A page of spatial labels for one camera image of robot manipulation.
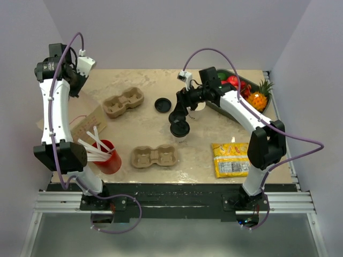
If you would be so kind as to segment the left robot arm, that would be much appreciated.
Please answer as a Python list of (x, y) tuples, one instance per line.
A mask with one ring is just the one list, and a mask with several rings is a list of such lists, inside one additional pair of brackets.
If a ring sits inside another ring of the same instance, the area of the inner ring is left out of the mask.
[(33, 148), (34, 156), (50, 171), (56, 171), (66, 190), (74, 180), (81, 188), (81, 202), (105, 210), (111, 204), (103, 181), (87, 165), (86, 149), (75, 143), (69, 127), (68, 101), (78, 97), (95, 60), (85, 51), (75, 52), (66, 44), (49, 45), (49, 56), (37, 64), (34, 73), (43, 98), (43, 135)]

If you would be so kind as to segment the brown paper bag pink handles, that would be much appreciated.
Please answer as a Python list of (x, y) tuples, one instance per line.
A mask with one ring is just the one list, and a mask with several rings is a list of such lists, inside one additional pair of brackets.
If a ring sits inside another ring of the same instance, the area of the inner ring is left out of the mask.
[(82, 139), (92, 144), (94, 140), (86, 132), (93, 132), (94, 126), (101, 132), (107, 126), (101, 105), (88, 94), (80, 92), (79, 97), (71, 98), (55, 94), (54, 98), (51, 114), (56, 143)]

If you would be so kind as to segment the cardboard cup carrier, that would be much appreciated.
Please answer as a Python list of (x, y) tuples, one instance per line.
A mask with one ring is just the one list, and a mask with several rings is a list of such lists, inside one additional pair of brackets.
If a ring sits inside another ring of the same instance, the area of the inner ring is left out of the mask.
[(160, 145), (157, 148), (138, 146), (131, 152), (131, 165), (137, 169), (149, 168), (153, 164), (170, 167), (177, 161), (177, 149), (171, 144)]
[(121, 95), (114, 95), (105, 99), (102, 107), (106, 115), (117, 118), (128, 109), (133, 109), (141, 105), (144, 101), (144, 94), (138, 87), (131, 87), (122, 92)]

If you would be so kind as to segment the white paper cup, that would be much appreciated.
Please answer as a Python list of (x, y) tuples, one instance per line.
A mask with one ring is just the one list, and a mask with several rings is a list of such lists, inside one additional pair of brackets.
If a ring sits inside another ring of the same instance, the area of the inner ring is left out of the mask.
[(183, 142), (190, 133), (190, 125), (185, 120), (174, 121), (170, 125), (170, 132), (177, 143)]
[(195, 110), (192, 110), (190, 107), (187, 107), (188, 117), (192, 120), (198, 120), (201, 117), (205, 107), (206, 107), (205, 102), (198, 103)]

